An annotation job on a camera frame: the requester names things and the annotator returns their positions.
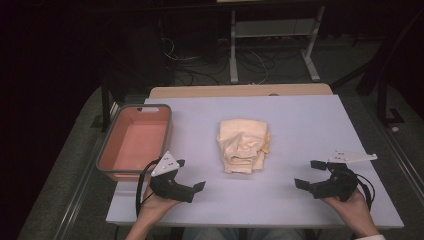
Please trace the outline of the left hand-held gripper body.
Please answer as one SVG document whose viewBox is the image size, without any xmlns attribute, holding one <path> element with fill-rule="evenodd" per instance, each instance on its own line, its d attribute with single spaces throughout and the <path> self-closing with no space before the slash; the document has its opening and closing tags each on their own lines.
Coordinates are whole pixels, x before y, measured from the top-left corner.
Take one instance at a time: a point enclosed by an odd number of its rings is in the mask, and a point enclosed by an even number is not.
<svg viewBox="0 0 424 240">
<path fill-rule="evenodd" d="M 155 195 L 164 199 L 191 203 L 194 189 L 176 182 L 179 169 L 177 159 L 169 151 L 165 152 L 151 172 L 149 187 Z"/>
</svg>

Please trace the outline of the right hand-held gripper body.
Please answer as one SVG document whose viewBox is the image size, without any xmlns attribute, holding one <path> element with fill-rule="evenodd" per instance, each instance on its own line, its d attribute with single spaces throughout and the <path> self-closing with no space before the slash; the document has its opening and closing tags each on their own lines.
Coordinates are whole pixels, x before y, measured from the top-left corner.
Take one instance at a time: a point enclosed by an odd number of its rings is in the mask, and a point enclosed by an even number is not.
<svg viewBox="0 0 424 240">
<path fill-rule="evenodd" d="M 364 176 L 353 172 L 349 163 L 377 160 L 376 154 L 367 154 L 336 149 L 328 158 L 327 169 L 330 172 L 328 180 L 311 183 L 309 192 L 316 199 L 338 197 L 342 202 L 347 201 L 357 186 L 360 186 L 365 194 L 367 202 L 375 199 L 375 188 Z"/>
</svg>

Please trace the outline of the pink basket with grey rim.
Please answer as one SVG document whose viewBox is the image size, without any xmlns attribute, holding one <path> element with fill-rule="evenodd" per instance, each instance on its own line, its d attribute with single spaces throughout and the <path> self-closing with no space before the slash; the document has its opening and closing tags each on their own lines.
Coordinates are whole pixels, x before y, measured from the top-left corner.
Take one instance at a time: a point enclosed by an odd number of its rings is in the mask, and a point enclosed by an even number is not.
<svg viewBox="0 0 424 240">
<path fill-rule="evenodd" d="M 96 167 L 113 181 L 137 181 L 145 167 L 169 149 L 171 135 L 168 105 L 125 105 L 108 128 Z"/>
</svg>

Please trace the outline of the cream cloth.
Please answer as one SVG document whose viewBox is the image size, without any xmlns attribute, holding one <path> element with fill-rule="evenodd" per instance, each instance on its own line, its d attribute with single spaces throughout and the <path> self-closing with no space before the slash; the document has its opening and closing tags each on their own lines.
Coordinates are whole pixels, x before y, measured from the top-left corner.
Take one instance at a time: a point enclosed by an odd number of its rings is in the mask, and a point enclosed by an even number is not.
<svg viewBox="0 0 424 240">
<path fill-rule="evenodd" d="M 217 143 L 226 173 L 251 174 L 264 168 L 271 134 L 264 121 L 222 120 Z"/>
</svg>

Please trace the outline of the person's left hand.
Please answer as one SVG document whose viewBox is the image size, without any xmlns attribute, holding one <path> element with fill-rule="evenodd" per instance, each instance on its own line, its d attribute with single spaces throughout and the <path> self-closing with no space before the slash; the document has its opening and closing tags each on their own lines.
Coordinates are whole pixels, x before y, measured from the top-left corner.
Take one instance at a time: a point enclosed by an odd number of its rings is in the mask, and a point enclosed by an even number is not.
<svg viewBox="0 0 424 240">
<path fill-rule="evenodd" d="M 136 225 L 143 228 L 153 227 L 177 204 L 179 204 L 179 201 L 159 197 L 150 188 L 147 188 L 144 193 Z"/>
</svg>

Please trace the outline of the person's right hand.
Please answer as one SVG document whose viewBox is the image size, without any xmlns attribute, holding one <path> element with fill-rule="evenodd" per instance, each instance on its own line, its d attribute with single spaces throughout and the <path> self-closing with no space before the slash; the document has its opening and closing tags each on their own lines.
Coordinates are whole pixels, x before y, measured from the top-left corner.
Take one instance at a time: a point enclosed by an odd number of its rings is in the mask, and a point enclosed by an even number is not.
<svg viewBox="0 0 424 240">
<path fill-rule="evenodd" d="M 336 197 L 323 198 L 322 201 L 337 212 L 356 238 L 381 234 L 372 219 L 365 197 L 358 189 L 345 202 Z"/>
</svg>

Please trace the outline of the white board table cover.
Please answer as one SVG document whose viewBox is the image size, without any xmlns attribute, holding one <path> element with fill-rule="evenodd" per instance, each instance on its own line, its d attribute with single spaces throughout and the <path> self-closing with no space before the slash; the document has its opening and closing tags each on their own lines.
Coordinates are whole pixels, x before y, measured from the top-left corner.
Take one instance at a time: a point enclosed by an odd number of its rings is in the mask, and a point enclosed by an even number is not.
<svg viewBox="0 0 424 240">
<path fill-rule="evenodd" d="M 294 179 L 326 180 L 311 160 L 327 160 L 336 149 L 362 152 L 363 146 L 336 95 L 149 99 L 172 110 L 169 151 L 185 160 L 176 180 L 205 181 L 191 203 L 173 208 L 164 226 L 332 228 L 342 226 L 334 210 L 296 188 Z M 216 138 L 226 119 L 267 122 L 270 153 L 263 170 L 228 174 Z M 110 223 L 136 218 L 137 181 L 117 181 L 107 216 Z"/>
</svg>

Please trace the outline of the black metal stand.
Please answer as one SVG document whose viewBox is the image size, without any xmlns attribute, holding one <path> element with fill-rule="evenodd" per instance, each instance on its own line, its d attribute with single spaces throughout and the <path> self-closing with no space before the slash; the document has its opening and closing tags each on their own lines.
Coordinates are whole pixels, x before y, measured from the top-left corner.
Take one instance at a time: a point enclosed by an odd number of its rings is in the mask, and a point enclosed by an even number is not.
<svg viewBox="0 0 424 240">
<path fill-rule="evenodd" d="M 370 63 L 357 93 L 369 95 L 377 87 L 379 120 L 384 125 L 403 121 L 397 111 L 387 108 L 389 86 L 424 120 L 424 7 L 389 32 Z"/>
<path fill-rule="evenodd" d="M 105 132 L 111 122 L 111 109 L 113 103 L 112 95 L 110 93 L 110 80 L 108 70 L 104 67 L 97 69 L 97 77 L 100 83 L 100 94 L 101 94 L 101 118 L 95 121 L 95 125 L 101 128 L 102 132 Z"/>
</svg>

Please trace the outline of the white metal stand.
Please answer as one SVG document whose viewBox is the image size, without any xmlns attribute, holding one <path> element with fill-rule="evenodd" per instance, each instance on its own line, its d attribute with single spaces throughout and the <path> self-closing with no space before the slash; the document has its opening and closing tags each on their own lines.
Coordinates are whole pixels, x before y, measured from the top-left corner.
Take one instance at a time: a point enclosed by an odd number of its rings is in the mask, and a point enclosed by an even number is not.
<svg viewBox="0 0 424 240">
<path fill-rule="evenodd" d="M 306 36 L 308 45 L 301 51 L 301 57 L 307 68 L 309 76 L 313 82 L 318 82 L 320 76 L 311 58 L 311 54 L 318 36 L 325 7 L 320 6 L 313 18 L 292 18 L 281 20 L 257 20 L 240 21 L 237 19 L 236 12 L 231 12 L 230 25 L 230 57 L 229 74 L 230 83 L 239 82 L 237 58 L 236 58 L 236 40 L 242 38 L 254 37 L 295 37 Z"/>
</svg>

